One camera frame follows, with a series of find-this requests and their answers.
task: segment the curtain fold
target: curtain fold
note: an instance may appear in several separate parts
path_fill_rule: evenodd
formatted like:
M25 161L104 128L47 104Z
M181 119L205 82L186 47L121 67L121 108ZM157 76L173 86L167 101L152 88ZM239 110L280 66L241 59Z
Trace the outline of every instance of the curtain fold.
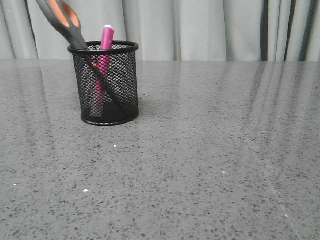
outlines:
M320 0L64 0L86 41L104 25L138 60L319 61ZM71 59L35 0L0 0L0 59Z

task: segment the speckled countertop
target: speckled countertop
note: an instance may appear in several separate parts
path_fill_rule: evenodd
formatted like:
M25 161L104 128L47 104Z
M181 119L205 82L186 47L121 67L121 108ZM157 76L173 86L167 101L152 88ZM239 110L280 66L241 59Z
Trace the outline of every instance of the speckled countertop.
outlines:
M138 62L80 118L73 62L0 60L1 240L319 240L319 62Z

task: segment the scissor handle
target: scissor handle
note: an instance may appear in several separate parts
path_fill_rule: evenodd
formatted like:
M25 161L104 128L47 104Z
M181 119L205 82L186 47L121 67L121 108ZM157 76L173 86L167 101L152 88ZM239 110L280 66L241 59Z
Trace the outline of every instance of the scissor handle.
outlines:
M61 33L74 49L87 50L81 34L81 24L75 11L62 0L36 0L51 25Z

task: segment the pink marker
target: pink marker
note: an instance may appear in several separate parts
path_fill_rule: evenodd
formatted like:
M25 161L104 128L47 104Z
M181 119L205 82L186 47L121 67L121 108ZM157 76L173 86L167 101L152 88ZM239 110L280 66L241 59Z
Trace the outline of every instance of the pink marker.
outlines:
M102 40L100 49L101 50L108 50L112 48L112 42L114 39L114 30L112 26L105 25L102 32ZM98 57L98 66L100 73L107 78L108 76L108 68L109 68L109 61L110 57L109 55L100 55ZM106 93L105 88L102 86L99 79L96 79L95 81L95 97L93 99L93 105L94 109L91 110L92 115L94 117L102 117L103 115L103 100L104 100L104 94Z

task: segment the mesh cup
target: mesh cup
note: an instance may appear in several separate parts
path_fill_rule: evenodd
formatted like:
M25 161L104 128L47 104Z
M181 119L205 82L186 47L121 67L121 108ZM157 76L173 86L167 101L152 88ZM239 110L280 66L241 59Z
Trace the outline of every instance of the mesh cup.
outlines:
M81 119L88 124L112 126L139 115L136 50L129 41L113 41L100 50L100 41L87 42L89 50L73 49Z

